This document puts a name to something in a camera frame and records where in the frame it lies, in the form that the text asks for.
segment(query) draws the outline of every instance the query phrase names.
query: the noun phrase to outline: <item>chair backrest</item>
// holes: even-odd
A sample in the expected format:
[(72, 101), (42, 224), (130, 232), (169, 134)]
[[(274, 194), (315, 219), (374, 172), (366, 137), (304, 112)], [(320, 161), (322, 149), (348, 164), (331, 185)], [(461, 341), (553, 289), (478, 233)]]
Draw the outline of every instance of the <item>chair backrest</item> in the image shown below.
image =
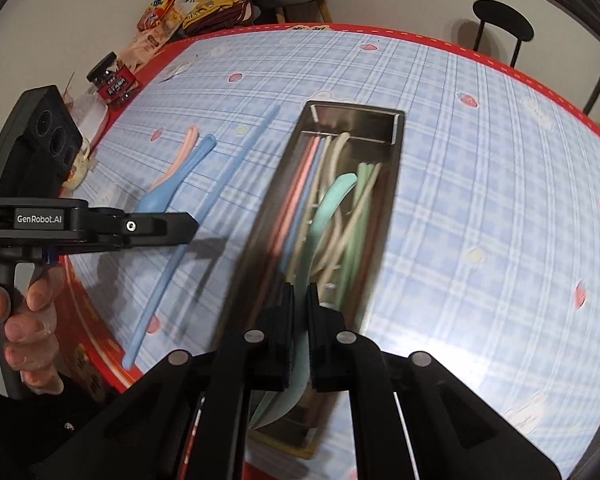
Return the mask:
[(480, 20), (480, 29), (478, 30), (478, 37), (475, 40), (474, 50), (478, 50), (478, 46), (480, 45), (484, 24), (489, 23), (490, 25), (495, 25), (496, 27), (506, 30), (518, 40), (510, 64), (511, 66), (514, 66), (518, 59), (522, 42), (531, 41), (534, 38), (534, 28), (531, 26), (528, 19), (513, 7), (509, 7), (496, 0), (477, 0), (474, 2), (474, 14)]

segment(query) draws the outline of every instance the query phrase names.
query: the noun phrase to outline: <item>silver screw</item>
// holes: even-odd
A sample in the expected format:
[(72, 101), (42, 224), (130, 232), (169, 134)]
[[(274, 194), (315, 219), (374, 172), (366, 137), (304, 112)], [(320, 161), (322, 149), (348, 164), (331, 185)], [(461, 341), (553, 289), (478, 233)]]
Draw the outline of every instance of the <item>silver screw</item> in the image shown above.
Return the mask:
[(342, 343), (343, 345), (350, 345), (351, 343), (355, 342), (357, 338), (353, 332), (343, 330), (342, 332), (338, 332), (336, 339), (339, 343)]
[(173, 366), (180, 366), (189, 360), (189, 355), (184, 350), (175, 350), (169, 354), (169, 362)]
[(411, 358), (416, 366), (429, 366), (431, 364), (431, 356), (426, 352), (416, 352)]
[(244, 340), (247, 343), (259, 343), (264, 340), (264, 334), (261, 330), (249, 330), (244, 333)]

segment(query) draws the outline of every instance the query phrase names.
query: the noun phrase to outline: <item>red label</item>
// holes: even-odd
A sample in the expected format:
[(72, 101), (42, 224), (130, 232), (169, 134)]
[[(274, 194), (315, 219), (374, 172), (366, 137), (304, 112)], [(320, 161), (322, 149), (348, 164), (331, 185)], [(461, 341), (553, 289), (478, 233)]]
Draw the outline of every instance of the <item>red label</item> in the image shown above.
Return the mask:
[(129, 70), (128, 67), (123, 66), (115, 74), (111, 75), (98, 90), (98, 93), (105, 102), (109, 103), (115, 101), (116, 98), (129, 90), (135, 82), (136, 77), (131, 73), (131, 70)]

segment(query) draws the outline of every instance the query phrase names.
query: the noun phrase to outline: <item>wooden stool leg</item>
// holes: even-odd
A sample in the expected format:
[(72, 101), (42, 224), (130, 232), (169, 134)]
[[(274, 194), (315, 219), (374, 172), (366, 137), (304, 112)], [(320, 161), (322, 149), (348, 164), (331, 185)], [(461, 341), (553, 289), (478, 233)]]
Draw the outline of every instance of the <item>wooden stool leg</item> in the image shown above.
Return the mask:
[(329, 12), (329, 7), (327, 6), (327, 2), (325, 0), (318, 0), (318, 8), (320, 9), (320, 14), (322, 15), (322, 19), (325, 23), (333, 23), (333, 18), (331, 17), (331, 13)]
[(278, 20), (278, 23), (286, 23), (286, 21), (285, 21), (285, 9), (283, 9), (282, 7), (278, 7), (276, 9), (276, 19)]

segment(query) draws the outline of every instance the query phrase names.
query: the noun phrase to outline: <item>jar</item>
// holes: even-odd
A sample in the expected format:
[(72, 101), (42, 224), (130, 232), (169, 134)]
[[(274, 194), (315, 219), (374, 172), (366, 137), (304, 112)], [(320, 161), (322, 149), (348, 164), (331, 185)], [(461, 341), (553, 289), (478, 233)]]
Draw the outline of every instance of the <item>jar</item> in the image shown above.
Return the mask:
[(108, 54), (87, 74), (109, 108), (116, 109), (140, 90), (136, 76), (114, 52)]

